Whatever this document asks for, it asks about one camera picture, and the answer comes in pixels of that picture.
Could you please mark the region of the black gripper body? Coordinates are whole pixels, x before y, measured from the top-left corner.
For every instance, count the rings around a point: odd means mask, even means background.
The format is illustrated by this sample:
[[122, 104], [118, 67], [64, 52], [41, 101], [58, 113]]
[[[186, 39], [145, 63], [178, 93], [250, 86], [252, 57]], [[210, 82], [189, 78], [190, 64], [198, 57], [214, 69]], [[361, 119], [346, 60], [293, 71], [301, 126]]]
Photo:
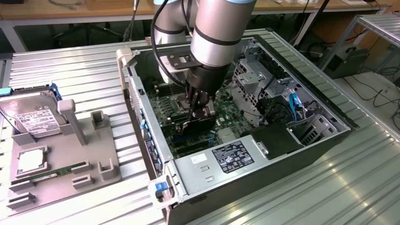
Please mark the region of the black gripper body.
[[222, 86], [229, 67], [229, 64], [221, 67], [205, 65], [192, 67], [186, 77], [189, 94], [198, 90], [205, 92], [209, 96], [214, 96], [216, 91]]

